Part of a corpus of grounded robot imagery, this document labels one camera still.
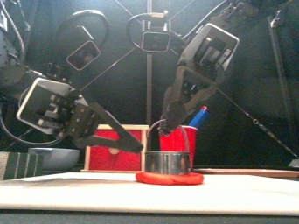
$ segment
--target red cup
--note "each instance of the red cup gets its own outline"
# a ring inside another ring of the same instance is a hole
[[[184,151],[191,155],[191,167],[195,155],[197,129],[192,126],[181,126],[168,135],[160,135],[160,151]]]

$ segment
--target black curtain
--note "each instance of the black curtain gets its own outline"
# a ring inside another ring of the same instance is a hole
[[[153,11],[169,11],[172,29],[185,35],[221,1],[152,2]],[[99,102],[123,124],[145,124],[145,53],[139,50],[129,53],[133,47],[127,41],[125,28],[132,15],[147,12],[147,1],[22,0],[21,3],[25,18],[32,22],[25,63],[37,71],[44,71],[46,64],[57,57],[53,52],[53,40],[64,19],[81,10],[99,10],[105,14],[111,34],[100,49],[101,55],[87,71],[73,73],[71,82],[76,88],[84,88],[83,94],[88,101]],[[265,18],[253,23],[239,35],[240,44],[233,67],[229,69],[229,79],[219,88],[297,152],[297,2],[292,1],[285,8],[284,23],[276,34],[287,89],[281,89],[281,80],[276,72]],[[14,12],[16,21],[20,21],[14,7],[12,6],[9,10]],[[100,27],[103,27],[100,21],[96,19],[88,21],[87,28],[96,40],[101,32]],[[153,122],[160,119],[164,91],[173,83],[179,56],[171,50],[153,54]],[[285,104],[283,95],[285,90],[291,104]],[[200,102],[199,108],[201,105],[208,106],[209,116],[199,129],[196,165],[285,166],[289,163],[293,158],[291,154],[220,92]],[[287,116],[287,109],[292,112],[292,117]],[[293,129],[289,129],[289,123],[295,124]]]

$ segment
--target blue marker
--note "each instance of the blue marker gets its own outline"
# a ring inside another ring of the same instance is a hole
[[[193,128],[197,129],[201,126],[201,123],[204,122],[207,116],[208,116],[208,107],[203,106],[200,108],[200,112],[197,113],[197,115],[191,119],[188,126],[192,126]]]

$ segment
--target white table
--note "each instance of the white table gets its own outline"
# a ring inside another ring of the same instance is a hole
[[[71,172],[0,182],[0,209],[299,218],[299,182],[205,175],[201,185],[148,185],[133,173]]]

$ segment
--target metal cup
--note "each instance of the metal cup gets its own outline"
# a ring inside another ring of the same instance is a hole
[[[144,171],[161,174],[187,174],[191,172],[189,152],[148,151],[144,153]]]

